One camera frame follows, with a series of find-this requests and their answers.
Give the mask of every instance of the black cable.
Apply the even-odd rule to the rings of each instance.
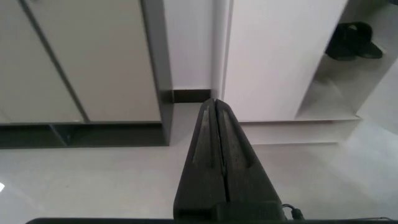
[[[303,213],[301,212],[300,209],[295,208],[291,204],[283,204],[282,208],[290,208],[292,209],[292,217],[293,220],[304,220]],[[388,221],[395,221],[389,217],[369,217],[369,218],[347,218],[347,219],[341,219],[340,221],[366,221],[366,220],[388,220]]]
[[[282,208],[291,208],[291,209],[295,209],[295,207],[291,204],[283,204]]]
[[[298,209],[298,208],[295,208],[293,205],[283,204],[282,208],[290,208],[290,209],[292,209],[293,220],[305,220],[301,210]]]
[[[348,219],[343,219],[343,220],[352,220],[352,221],[360,221],[360,220],[389,220],[389,221],[395,221],[389,217],[370,217],[370,218],[348,218]]]

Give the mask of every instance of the shelf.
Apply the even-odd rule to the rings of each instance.
[[[339,121],[360,119],[329,79],[314,80],[295,121]]]

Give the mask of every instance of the white wall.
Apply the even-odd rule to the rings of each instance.
[[[211,64],[211,96],[213,98],[223,98],[232,5],[232,0],[214,1]]]
[[[165,0],[174,89],[211,88],[212,0]]]

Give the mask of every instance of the white cabinet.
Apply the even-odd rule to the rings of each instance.
[[[160,121],[138,0],[28,2],[90,121]]]
[[[294,119],[345,4],[233,1],[223,99],[240,121]]]
[[[82,121],[18,1],[1,1],[0,123]]]
[[[233,6],[215,22],[229,18],[226,34],[216,36],[226,65],[217,64],[224,57],[214,60],[221,67],[213,70],[214,93],[232,107],[252,144],[340,142],[363,118],[398,133],[398,6],[227,2]],[[341,62],[324,54],[337,23],[355,21],[373,28],[382,58]]]

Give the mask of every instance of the white floor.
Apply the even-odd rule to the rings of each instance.
[[[175,107],[170,147],[0,151],[0,223],[172,218],[200,104]],[[255,146],[282,202],[306,218],[398,218],[398,137],[363,122],[343,145]]]

